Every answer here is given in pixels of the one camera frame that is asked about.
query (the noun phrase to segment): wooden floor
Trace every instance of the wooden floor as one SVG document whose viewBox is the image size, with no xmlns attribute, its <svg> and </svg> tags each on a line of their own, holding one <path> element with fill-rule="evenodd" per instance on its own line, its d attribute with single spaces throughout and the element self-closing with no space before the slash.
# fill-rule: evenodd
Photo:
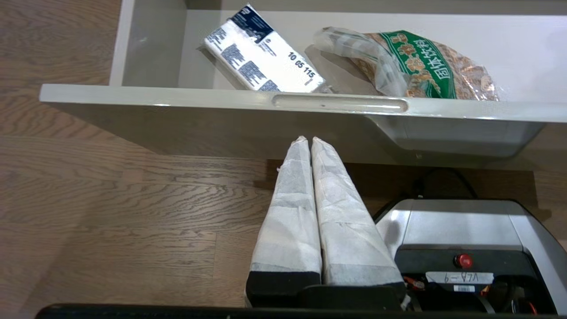
<svg viewBox="0 0 567 319">
<path fill-rule="evenodd" d="M 118 0 L 0 2 L 0 317 L 52 303 L 243 305 L 278 161 L 154 154 L 37 100 L 108 83 Z M 370 211 L 425 169 L 348 165 Z M 567 174 L 464 170 L 567 243 Z M 441 194 L 462 192 L 437 179 Z"/>
</svg>

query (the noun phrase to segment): number 10 05 115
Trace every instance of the number 10 05 115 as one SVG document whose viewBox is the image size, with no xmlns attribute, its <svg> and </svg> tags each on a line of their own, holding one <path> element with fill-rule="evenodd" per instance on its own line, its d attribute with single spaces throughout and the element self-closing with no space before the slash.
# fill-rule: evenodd
<svg viewBox="0 0 567 319">
<path fill-rule="evenodd" d="M 295 59 L 297 58 L 297 54 L 290 52 L 289 55 L 287 56 L 290 60 L 295 61 Z M 305 62 L 303 61 L 296 61 L 295 65 L 300 68 L 303 69 L 303 67 L 305 66 Z M 313 70 L 311 70 L 310 67 L 306 66 L 305 69 L 303 70 L 303 72 L 305 74 L 307 74 L 310 78 L 315 76 L 315 72 Z"/>
</svg>

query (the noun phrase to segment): white drawer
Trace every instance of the white drawer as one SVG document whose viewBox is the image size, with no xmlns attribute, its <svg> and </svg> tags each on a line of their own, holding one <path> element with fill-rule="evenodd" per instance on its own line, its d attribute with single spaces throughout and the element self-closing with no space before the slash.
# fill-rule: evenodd
<svg viewBox="0 0 567 319">
<path fill-rule="evenodd" d="M 240 90 L 199 47 L 241 0 L 123 0 L 110 86 L 44 85 L 40 100 L 160 153 L 283 158 L 318 135 L 349 162 L 567 168 L 567 2 L 251 2 L 299 52 L 326 26 L 447 44 L 485 65 L 507 102 Z"/>
</svg>

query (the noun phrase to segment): drawer handle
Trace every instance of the drawer handle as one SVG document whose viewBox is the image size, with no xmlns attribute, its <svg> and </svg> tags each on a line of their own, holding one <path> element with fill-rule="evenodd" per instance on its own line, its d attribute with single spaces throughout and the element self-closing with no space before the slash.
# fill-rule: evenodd
<svg viewBox="0 0 567 319">
<path fill-rule="evenodd" d="M 403 113 L 408 110 L 405 100 L 383 97 L 356 97 L 352 95 L 295 95 L 277 94 L 272 98 L 275 107 L 302 110 L 340 110 L 352 113 Z"/>
</svg>

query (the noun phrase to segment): green label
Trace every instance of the green label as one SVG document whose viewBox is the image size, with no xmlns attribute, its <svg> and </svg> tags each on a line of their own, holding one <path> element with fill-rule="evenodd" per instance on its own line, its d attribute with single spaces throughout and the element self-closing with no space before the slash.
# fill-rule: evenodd
<svg viewBox="0 0 567 319">
<path fill-rule="evenodd" d="M 408 90 L 419 88 L 430 98 L 456 99 L 453 72 L 435 44 L 407 31 L 380 36 L 400 61 L 401 70 L 412 75 Z"/>
</svg>

